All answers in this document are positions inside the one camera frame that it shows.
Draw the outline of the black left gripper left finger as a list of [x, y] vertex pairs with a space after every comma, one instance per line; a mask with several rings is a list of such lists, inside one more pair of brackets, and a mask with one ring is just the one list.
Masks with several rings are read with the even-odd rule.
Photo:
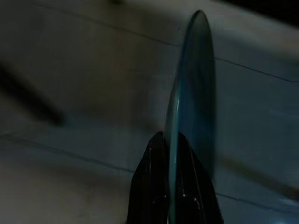
[[128, 224], [165, 224], [169, 212], [169, 150], [164, 133], [157, 132], [131, 179]]

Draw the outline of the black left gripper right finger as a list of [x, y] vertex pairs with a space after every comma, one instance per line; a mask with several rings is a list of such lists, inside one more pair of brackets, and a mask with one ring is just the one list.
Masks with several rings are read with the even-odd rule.
[[224, 223], [212, 180], [181, 133], [177, 159], [176, 223]]

